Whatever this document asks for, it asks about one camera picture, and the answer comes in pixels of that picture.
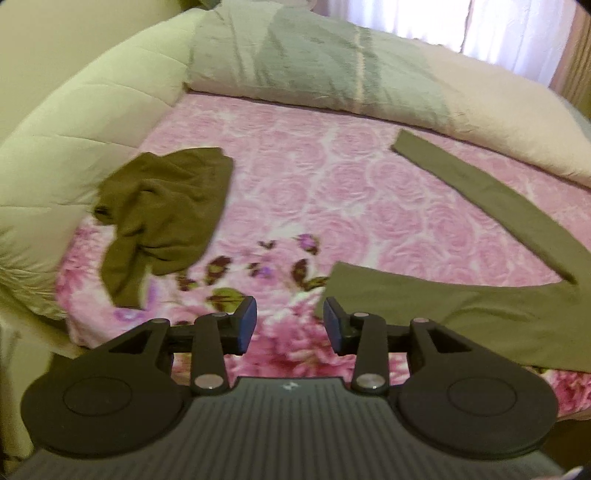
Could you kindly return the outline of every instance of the beige wall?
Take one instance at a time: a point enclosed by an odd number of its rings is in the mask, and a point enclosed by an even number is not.
[[[185,0],[4,0],[0,142],[49,93],[101,53],[178,14]]]

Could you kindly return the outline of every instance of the olive green garment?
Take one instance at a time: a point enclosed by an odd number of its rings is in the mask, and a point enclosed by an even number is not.
[[[220,148],[143,153],[100,185],[94,215],[116,225],[100,275],[116,306],[141,308],[148,272],[183,271],[205,253],[232,167]]]
[[[433,319],[523,365],[591,372],[590,252],[520,194],[429,142],[401,131],[392,149],[496,219],[562,280],[464,286],[337,263],[316,314],[332,296],[347,312],[371,312],[390,324]]]

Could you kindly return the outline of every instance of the mattress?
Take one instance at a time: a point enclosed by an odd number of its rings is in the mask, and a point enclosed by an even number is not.
[[[244,356],[226,357],[231,381],[245,375],[349,381],[354,357],[332,352],[312,314],[336,261],[448,283],[559,280],[458,192],[393,153],[400,128],[345,113],[187,94],[140,151],[220,146],[233,157],[226,209],[210,247],[187,275],[153,277],[145,310],[117,308],[99,276],[114,229],[85,217],[56,285],[72,341],[93,348],[154,317],[182,325],[232,311],[253,295],[258,326]],[[586,189],[484,148],[409,130],[511,186],[591,248]],[[391,354],[390,365],[393,384],[408,378],[405,355]],[[187,356],[177,355],[175,380],[187,382],[189,368]],[[527,368],[552,386],[560,417],[591,408],[590,374]]]

